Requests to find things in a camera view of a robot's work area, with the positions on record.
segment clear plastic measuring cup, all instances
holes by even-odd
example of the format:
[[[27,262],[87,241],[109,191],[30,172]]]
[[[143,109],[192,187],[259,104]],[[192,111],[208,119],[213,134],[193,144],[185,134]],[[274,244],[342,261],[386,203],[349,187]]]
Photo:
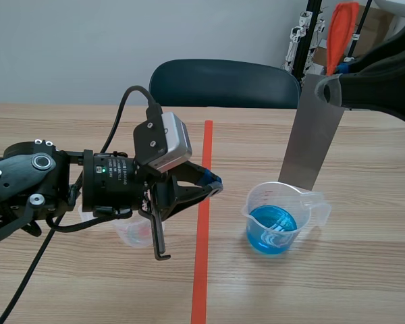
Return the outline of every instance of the clear plastic measuring cup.
[[[248,218],[249,242],[267,254],[287,250],[311,217],[315,217],[317,226],[324,226],[330,212],[331,205],[324,200],[323,193],[281,182],[254,187],[242,209],[242,214]]]

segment red tape line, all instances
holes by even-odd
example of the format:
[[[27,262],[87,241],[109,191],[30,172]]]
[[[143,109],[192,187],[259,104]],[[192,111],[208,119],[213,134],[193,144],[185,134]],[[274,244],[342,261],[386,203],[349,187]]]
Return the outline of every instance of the red tape line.
[[[204,142],[202,147],[202,166],[211,169],[211,151],[213,148],[213,120],[204,124]],[[207,321],[207,271],[209,265],[209,219],[210,199],[198,206],[196,227],[196,249],[194,268],[194,291],[192,293],[191,324],[206,324]]]

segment black chair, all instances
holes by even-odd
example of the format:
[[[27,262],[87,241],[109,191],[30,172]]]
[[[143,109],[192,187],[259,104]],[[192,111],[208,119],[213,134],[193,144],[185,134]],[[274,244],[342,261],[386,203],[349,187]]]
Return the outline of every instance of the black chair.
[[[297,109],[300,86],[276,67],[221,59],[160,65],[150,93],[162,106]]]

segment blue liquid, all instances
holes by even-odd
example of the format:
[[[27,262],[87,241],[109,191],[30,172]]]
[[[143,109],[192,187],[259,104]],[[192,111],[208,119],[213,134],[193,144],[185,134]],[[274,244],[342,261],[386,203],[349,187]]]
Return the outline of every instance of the blue liquid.
[[[278,232],[297,230],[296,221],[289,212],[278,206],[257,207],[250,214],[267,228]],[[275,232],[263,229],[252,219],[248,220],[246,235],[249,242],[258,251],[266,254],[279,254],[287,250],[294,241],[297,233],[291,235],[276,235]]]

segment black cable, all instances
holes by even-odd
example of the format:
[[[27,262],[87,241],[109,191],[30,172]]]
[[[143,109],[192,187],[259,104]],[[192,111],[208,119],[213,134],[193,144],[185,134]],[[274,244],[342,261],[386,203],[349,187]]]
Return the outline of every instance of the black cable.
[[[59,217],[57,217],[57,219],[55,220],[55,225],[60,224],[60,222],[63,219],[64,215],[65,214],[62,214]],[[20,286],[18,287],[18,289],[16,290],[15,294],[13,295],[11,301],[7,305],[5,311],[0,316],[0,324],[3,324],[6,321],[6,319],[10,315],[11,311],[14,309],[17,301],[20,299],[20,297],[21,297],[21,295],[22,295],[22,293],[24,291],[24,288],[27,286],[28,281],[32,277],[33,271],[36,269],[36,266],[38,265],[43,253],[47,249],[48,244],[51,241],[51,238],[53,238],[53,236],[54,236],[54,233],[55,233],[55,230],[51,229],[49,231],[47,237],[43,241],[42,246],[39,248],[39,251],[37,252],[36,256],[34,257],[34,259],[32,261],[32,264],[30,265],[30,267],[28,268],[24,278],[22,279],[22,281],[20,283]]]
[[[74,233],[74,232],[78,232],[80,230],[85,230],[89,227],[98,225],[100,223],[105,223],[107,221],[113,221],[114,219],[118,219],[118,218],[119,218],[119,215],[102,216],[102,217],[91,219],[90,221],[84,221],[82,223],[68,225],[68,226],[59,226],[58,224],[55,224],[52,217],[47,217],[46,221],[47,221],[48,226],[52,230],[55,230],[56,232]]]
[[[112,127],[112,129],[111,129],[111,131],[110,131],[110,133],[108,135],[107,141],[105,142],[105,144],[102,147],[101,153],[105,153],[107,151],[109,144],[113,140],[115,131],[117,130],[117,127],[118,127],[119,122],[120,122],[120,118],[122,117],[124,105],[125,105],[126,101],[128,100],[128,97],[129,97],[130,93],[135,91],[135,90],[141,92],[147,98],[147,101],[148,101],[147,114],[155,113],[155,112],[162,113],[162,110],[161,110],[159,104],[156,103],[156,101],[151,96],[149,91],[147,91],[145,88],[143,88],[141,86],[131,86],[129,89],[126,90],[126,92],[123,95],[123,98],[121,98],[119,109],[117,111],[117,116],[115,117],[115,121],[114,121],[113,127]],[[78,179],[76,180],[75,185],[77,185],[78,191],[79,191],[81,189],[81,186],[82,186],[82,172],[81,172],[80,176],[78,177]],[[58,225],[60,224],[60,222],[63,219],[64,215],[65,214],[60,215],[55,220],[55,222],[53,224],[51,224],[51,225],[53,227],[55,227],[55,228],[58,228],[59,227]],[[66,227],[71,227],[72,228],[73,226],[75,226],[75,225],[64,226],[63,228],[66,228]],[[22,281],[20,283],[20,286],[18,287],[18,289],[15,292],[15,294],[13,295],[11,301],[7,305],[5,311],[0,316],[0,324],[3,324],[6,321],[6,319],[10,315],[11,311],[14,309],[17,301],[20,299],[22,293],[24,292],[24,289],[27,286],[27,283],[29,282],[30,278],[32,277],[32,274],[33,274],[34,270],[36,269],[36,266],[38,265],[40,259],[42,258],[43,253],[47,249],[48,244],[51,241],[51,238],[53,238],[55,232],[56,231],[53,228],[50,229],[47,237],[45,238],[45,240],[42,243],[42,246],[39,248],[39,251],[37,252],[36,256],[34,257],[34,259],[32,261],[32,264],[30,265],[30,267],[28,268],[24,278],[22,279]]]

